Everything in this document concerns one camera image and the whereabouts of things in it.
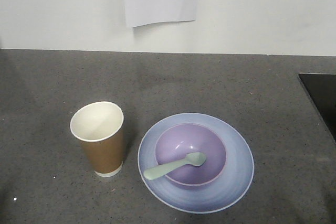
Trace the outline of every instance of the countertop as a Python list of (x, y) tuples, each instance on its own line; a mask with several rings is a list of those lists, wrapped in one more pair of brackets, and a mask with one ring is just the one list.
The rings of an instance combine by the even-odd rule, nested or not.
[[(335, 73), (336, 57), (0, 50), (0, 223), (336, 223), (336, 144), (300, 72)], [(112, 178), (69, 129), (95, 101), (125, 115)], [(139, 175), (144, 134), (183, 112), (227, 122), (251, 148), (253, 183), (228, 209), (175, 210)]]

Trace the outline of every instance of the blue plate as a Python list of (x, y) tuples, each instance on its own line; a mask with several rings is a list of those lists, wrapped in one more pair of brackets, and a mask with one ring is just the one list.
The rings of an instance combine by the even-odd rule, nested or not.
[[(167, 129), (182, 123), (195, 123), (211, 129), (226, 149), (226, 163), (221, 175), (205, 186), (181, 188), (165, 176), (147, 180), (143, 172), (155, 165), (155, 145)], [(244, 138), (230, 125), (210, 115), (183, 113), (169, 116), (152, 126), (143, 137), (138, 152), (141, 178), (149, 191), (166, 205), (183, 212), (208, 214), (238, 202), (251, 185), (253, 156)]]

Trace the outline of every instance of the brown paper cup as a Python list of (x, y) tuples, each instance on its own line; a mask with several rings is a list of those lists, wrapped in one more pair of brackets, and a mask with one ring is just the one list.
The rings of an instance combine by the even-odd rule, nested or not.
[(122, 110), (112, 102), (84, 106), (71, 119), (70, 130), (80, 140), (94, 171), (101, 177), (117, 174), (124, 159)]

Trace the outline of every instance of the spoon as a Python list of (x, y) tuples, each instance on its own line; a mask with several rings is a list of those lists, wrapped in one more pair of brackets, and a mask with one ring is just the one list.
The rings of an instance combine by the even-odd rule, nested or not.
[(188, 153), (185, 158), (176, 160), (173, 162), (169, 162), (163, 165), (154, 166), (152, 168), (146, 169), (143, 172), (143, 176), (146, 179), (153, 180), (156, 178), (160, 178), (163, 175), (181, 167), (184, 165), (194, 165), (194, 166), (201, 166), (206, 160), (206, 156), (202, 152), (192, 152)]

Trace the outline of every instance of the spoon handle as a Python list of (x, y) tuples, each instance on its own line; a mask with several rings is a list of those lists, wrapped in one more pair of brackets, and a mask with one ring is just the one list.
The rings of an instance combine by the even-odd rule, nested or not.
[(175, 170), (186, 164), (188, 164), (188, 161), (183, 158), (163, 165), (154, 166), (152, 168), (146, 169), (143, 172), (143, 176), (146, 179), (153, 180), (156, 178), (160, 178), (161, 176), (171, 172), (172, 170)]

